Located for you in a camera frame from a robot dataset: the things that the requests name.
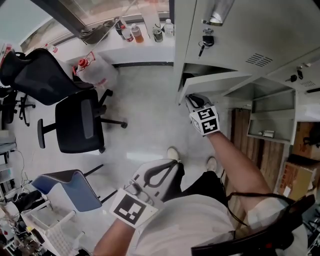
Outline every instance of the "red cap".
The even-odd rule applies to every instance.
[[[86,59],[84,59],[84,58],[81,58],[81,59],[79,59],[79,61],[78,61],[78,65],[79,65],[80,67],[85,67],[85,66],[88,65],[88,61],[87,61]]]

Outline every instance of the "tiled floor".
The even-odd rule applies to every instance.
[[[187,188],[205,171],[206,160],[214,150],[206,137],[192,126],[185,105],[175,104],[176,87],[172,84],[173,68],[170,66],[123,67],[119,70],[118,85],[112,98],[107,98],[106,118],[126,119],[127,129],[118,125],[103,124],[106,151],[101,155],[61,153],[54,131],[45,135],[46,148],[41,149],[37,137],[37,121],[48,125],[55,121],[55,106],[36,102],[36,108],[28,110],[30,127],[17,116],[14,130],[17,148],[24,157],[24,172],[30,180],[40,174],[79,169],[87,172],[104,166],[88,176],[93,189],[102,198],[115,188],[122,187],[137,168],[145,162],[165,158],[167,148],[175,146],[185,167],[182,189]],[[220,126],[226,132],[227,110],[218,108]],[[22,158],[10,153],[10,163],[20,182]],[[74,209],[61,185],[48,195],[52,205],[61,211]],[[94,245],[112,224],[108,213],[112,199],[102,208],[90,212],[77,212],[72,219]]]

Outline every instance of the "blue chair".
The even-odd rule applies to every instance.
[[[102,166],[103,164],[84,174],[77,169],[42,174],[31,184],[42,194],[47,195],[57,183],[60,183],[75,208],[79,212],[88,212],[100,208],[105,201],[117,192],[117,190],[115,190],[100,201],[100,197],[95,194],[88,183],[86,177],[100,169]]]

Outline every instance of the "cabinet vent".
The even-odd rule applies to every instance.
[[[255,53],[250,58],[248,58],[245,62],[257,65],[259,67],[264,67],[265,65],[269,64],[272,61],[273,60],[271,58]]]
[[[316,84],[310,80],[306,81],[306,82],[301,82],[300,85],[307,87],[307,88],[316,86]]]

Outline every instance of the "cardboard box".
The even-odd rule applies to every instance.
[[[315,169],[285,162],[278,193],[290,199],[298,200],[309,190]]]
[[[309,137],[314,122],[298,122],[296,125],[295,139],[292,154],[320,161],[320,148],[316,145],[305,145],[304,138]]]

